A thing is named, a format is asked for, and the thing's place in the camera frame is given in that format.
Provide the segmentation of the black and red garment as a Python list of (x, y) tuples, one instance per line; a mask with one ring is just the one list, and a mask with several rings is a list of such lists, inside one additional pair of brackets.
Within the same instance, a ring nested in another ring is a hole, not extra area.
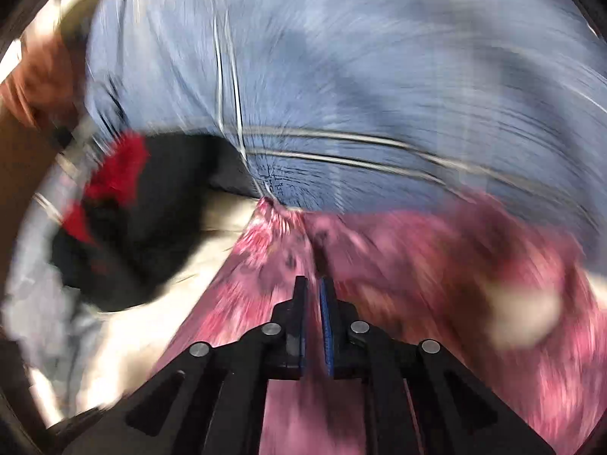
[(50, 262), (64, 287), (105, 312), (147, 303), (203, 237), (208, 197), (258, 192), (235, 147), (203, 133), (129, 133), (71, 204)]

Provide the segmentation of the blue plaid bedsheet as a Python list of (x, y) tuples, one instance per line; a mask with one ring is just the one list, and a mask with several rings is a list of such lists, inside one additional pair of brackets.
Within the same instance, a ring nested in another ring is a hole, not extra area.
[(105, 140), (219, 136), (290, 207), (484, 191), (606, 268), (606, 44), (573, 0), (103, 0), (85, 104)]

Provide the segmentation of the cream embroidered cloth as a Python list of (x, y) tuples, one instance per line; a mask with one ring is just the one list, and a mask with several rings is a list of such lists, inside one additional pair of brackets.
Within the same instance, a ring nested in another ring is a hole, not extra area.
[(181, 323), (201, 298), (247, 226), (257, 204), (213, 192), (203, 209), (200, 245), (160, 290), (157, 299), (116, 313), (101, 313), (101, 341), (82, 377), (76, 411), (108, 406), (149, 377)]

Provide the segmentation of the pink floral garment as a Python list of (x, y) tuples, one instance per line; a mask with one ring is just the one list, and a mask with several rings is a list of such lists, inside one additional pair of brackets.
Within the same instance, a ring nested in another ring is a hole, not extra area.
[(330, 276), (338, 297), (391, 337), (432, 338), (555, 452), (572, 454), (606, 409), (606, 307), (566, 232), (477, 196), (439, 215), (331, 214), (260, 200), (160, 357), (215, 346), (266, 322), (295, 278)]

